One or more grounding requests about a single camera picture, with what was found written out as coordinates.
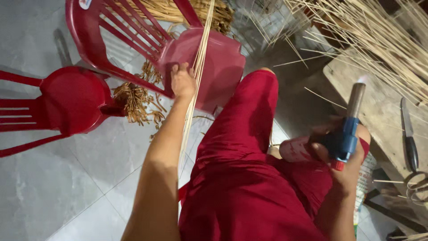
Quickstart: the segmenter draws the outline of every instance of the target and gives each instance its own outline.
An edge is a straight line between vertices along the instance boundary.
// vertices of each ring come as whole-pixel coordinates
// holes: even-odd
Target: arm
[[[131,217],[122,240],[180,240],[177,217],[177,167],[184,119],[195,93],[188,63],[172,67],[174,104],[155,135],[141,168]]]
[[[365,127],[359,125],[356,136],[370,144],[370,134]],[[323,145],[313,143],[312,147],[320,159],[329,162],[328,151]],[[355,241],[354,206],[358,173],[363,158],[364,150],[358,141],[357,148],[345,164],[343,171],[331,170],[333,186],[325,196],[315,217],[315,225],[331,241]]]

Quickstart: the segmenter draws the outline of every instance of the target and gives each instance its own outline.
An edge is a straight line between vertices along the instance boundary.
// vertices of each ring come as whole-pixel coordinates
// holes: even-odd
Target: red plastic chair
[[[0,157],[40,146],[73,134],[88,133],[109,116],[124,116],[106,82],[90,70],[61,68],[45,79],[0,71],[0,79],[40,87],[36,99],[0,99],[0,132],[59,130],[61,134],[0,150]]]
[[[170,68],[177,63],[189,62],[192,64],[194,62],[203,33],[203,25],[188,0],[174,0],[178,9],[187,19],[190,29],[184,31],[179,39],[172,39],[139,0],[132,1],[152,22],[152,26],[149,26],[148,22],[132,9],[127,0],[119,0],[119,2],[132,14],[135,21],[112,0],[66,0],[67,26],[84,61],[98,70],[172,98]],[[114,10],[129,27],[137,32],[137,35],[106,6]],[[127,36],[102,19],[100,14],[112,21]],[[165,89],[162,90],[112,65],[107,58],[100,26],[150,60],[163,76]],[[218,32],[210,32],[196,108],[213,113],[218,105],[224,106],[227,103],[242,77],[245,57],[240,54],[240,51],[239,42]]]

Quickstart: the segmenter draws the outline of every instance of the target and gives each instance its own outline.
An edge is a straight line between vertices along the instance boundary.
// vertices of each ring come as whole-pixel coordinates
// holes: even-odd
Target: black knife handle
[[[412,136],[406,137],[406,155],[412,172],[419,168],[418,151],[416,150],[415,140]]]

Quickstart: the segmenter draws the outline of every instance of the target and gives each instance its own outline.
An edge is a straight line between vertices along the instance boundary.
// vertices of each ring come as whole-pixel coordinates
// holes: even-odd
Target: wooden workbench
[[[360,109],[360,121],[372,136],[371,152],[391,180],[402,181],[410,171],[404,159],[403,131],[401,130],[401,95],[391,87],[377,81],[372,75],[354,66],[341,62],[350,62],[349,58],[339,57],[324,67],[324,75],[333,85],[341,98],[347,103],[352,85],[363,75],[367,78],[367,87]],[[418,154],[419,169],[428,172],[428,107],[417,108],[407,102]],[[405,195],[405,186],[397,184],[398,190]],[[428,205],[410,205],[424,225],[428,225]]]

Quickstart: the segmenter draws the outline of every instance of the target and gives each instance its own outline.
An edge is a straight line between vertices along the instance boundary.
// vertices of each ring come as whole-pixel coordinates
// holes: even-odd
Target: red clothing
[[[327,165],[266,154],[277,98],[269,71],[252,72],[238,85],[198,147],[181,240],[326,240],[313,220],[332,185]]]

